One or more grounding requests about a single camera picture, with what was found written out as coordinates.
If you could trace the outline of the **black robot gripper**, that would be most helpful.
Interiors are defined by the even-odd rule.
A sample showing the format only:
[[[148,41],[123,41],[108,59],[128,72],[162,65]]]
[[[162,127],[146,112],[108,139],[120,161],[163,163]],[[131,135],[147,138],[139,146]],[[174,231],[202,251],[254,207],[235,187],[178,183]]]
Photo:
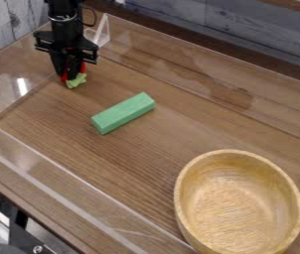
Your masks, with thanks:
[[[73,41],[56,42],[51,31],[37,31],[33,37],[36,50],[51,54],[53,68],[60,78],[73,80],[81,73],[84,62],[96,64],[99,46],[84,36],[79,36]]]

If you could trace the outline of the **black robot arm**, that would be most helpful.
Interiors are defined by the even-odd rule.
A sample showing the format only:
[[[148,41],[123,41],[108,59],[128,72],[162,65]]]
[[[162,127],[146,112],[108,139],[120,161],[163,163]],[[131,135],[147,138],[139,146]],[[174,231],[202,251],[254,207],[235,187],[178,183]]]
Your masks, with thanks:
[[[57,76],[63,81],[72,81],[84,71],[84,64],[96,64],[96,43],[83,34],[83,27],[92,27],[95,21],[83,21],[81,5],[84,0],[44,0],[48,4],[51,31],[36,31],[34,49],[49,54]]]

